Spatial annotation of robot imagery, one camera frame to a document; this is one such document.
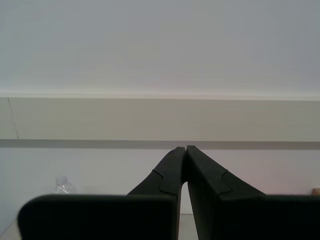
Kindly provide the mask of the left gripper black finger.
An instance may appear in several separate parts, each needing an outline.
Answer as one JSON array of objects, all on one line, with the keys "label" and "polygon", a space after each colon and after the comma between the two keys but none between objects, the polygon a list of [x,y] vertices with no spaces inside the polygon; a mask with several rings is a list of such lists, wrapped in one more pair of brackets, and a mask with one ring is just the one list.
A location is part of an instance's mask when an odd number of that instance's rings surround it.
[{"label": "left gripper black finger", "polygon": [[184,147],[171,150],[126,195],[50,194],[27,202],[17,225],[24,240],[176,240]]},{"label": "left gripper black finger", "polygon": [[320,198],[270,195],[197,147],[186,149],[187,184],[200,240],[318,240]]}]

